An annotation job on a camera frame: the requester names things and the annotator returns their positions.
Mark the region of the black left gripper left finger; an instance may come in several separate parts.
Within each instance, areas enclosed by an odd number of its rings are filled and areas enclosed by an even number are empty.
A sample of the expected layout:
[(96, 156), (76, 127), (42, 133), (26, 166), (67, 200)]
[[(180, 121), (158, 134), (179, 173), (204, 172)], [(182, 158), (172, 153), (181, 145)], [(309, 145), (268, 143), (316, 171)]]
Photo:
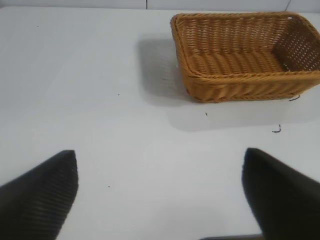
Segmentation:
[(74, 150), (63, 150), (0, 187), (2, 240), (55, 240), (79, 188)]

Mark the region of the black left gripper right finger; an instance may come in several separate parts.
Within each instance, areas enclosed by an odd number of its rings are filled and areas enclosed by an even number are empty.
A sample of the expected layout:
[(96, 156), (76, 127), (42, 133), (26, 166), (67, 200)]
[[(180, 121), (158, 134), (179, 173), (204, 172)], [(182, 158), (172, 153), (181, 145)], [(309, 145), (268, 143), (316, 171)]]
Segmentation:
[(248, 148), (242, 186), (266, 240), (320, 238), (320, 184), (272, 155)]

